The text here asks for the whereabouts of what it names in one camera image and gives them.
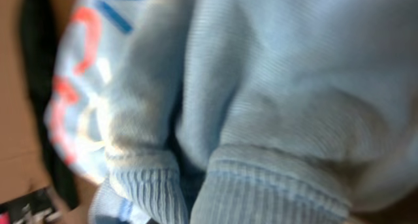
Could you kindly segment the light blue printed t-shirt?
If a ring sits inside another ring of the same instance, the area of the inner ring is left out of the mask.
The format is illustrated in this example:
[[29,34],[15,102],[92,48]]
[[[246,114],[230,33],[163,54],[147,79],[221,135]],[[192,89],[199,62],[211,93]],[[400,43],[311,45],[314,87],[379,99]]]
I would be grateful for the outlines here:
[[53,84],[90,223],[345,223],[417,187],[417,0],[76,0]]

